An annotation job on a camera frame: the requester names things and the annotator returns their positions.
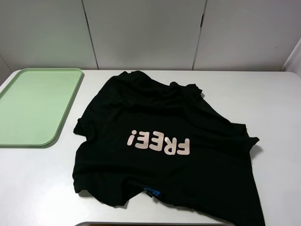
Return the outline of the light green plastic tray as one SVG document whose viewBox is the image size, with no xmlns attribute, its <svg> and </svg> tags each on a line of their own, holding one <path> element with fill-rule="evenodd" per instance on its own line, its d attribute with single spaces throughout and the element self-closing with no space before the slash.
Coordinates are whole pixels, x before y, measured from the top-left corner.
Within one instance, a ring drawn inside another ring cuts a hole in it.
<svg viewBox="0 0 301 226">
<path fill-rule="evenodd" d="M 82 77 L 78 68 L 20 70 L 0 93 L 0 145 L 51 143 Z"/>
</svg>

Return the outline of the black short sleeve t-shirt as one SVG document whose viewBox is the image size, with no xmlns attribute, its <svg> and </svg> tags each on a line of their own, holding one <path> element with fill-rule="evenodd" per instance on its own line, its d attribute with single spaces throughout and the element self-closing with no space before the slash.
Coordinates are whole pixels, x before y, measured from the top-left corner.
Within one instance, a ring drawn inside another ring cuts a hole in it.
<svg viewBox="0 0 301 226">
<path fill-rule="evenodd" d="M 265 224 L 246 125 L 219 115 L 194 84 L 161 84 L 141 71 L 111 77 L 78 119 L 86 138 L 76 193 L 124 206 L 141 192 L 236 226 Z"/>
</svg>

